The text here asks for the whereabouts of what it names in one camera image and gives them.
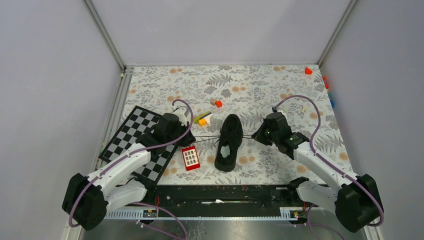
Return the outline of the black shoelace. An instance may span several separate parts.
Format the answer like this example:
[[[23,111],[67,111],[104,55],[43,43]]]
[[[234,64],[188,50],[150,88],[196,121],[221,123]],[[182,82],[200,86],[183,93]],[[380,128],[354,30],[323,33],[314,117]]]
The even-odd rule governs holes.
[[[219,140],[221,138],[220,135],[208,135],[208,136],[195,136],[195,143],[206,142],[210,140]],[[251,139],[252,135],[244,134],[243,139]]]

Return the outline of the black sneaker shoe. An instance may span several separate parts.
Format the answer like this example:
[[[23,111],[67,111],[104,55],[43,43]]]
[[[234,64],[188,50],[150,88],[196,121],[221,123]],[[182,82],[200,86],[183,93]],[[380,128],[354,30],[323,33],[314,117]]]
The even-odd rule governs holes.
[[[214,166],[223,172],[231,172],[236,165],[238,149],[243,139],[243,127],[236,114],[230,114],[220,129],[220,137]]]

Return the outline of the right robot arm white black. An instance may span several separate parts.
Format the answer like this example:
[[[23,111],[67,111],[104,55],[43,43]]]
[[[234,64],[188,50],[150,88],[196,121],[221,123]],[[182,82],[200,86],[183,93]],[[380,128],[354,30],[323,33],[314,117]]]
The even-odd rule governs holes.
[[[292,131],[281,112],[269,114],[252,138],[263,145],[275,145],[325,182],[326,186],[321,186],[305,177],[291,181],[292,189],[286,193],[291,205],[315,204],[335,214],[341,225],[353,233],[376,219],[383,220],[384,209],[376,181],[368,174],[359,176],[326,160],[313,148],[309,138]]]

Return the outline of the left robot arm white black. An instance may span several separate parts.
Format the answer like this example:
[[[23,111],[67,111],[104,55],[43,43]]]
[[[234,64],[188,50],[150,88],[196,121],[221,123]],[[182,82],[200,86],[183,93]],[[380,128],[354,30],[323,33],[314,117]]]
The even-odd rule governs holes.
[[[159,177],[169,155],[178,144],[190,141],[193,111],[188,106],[172,107],[156,124],[147,128],[135,142],[104,167],[69,180],[62,202],[71,227],[82,226],[89,231],[98,226],[110,212],[134,202],[152,204],[155,192],[138,180],[120,185],[125,177],[144,167],[145,175],[153,181]]]

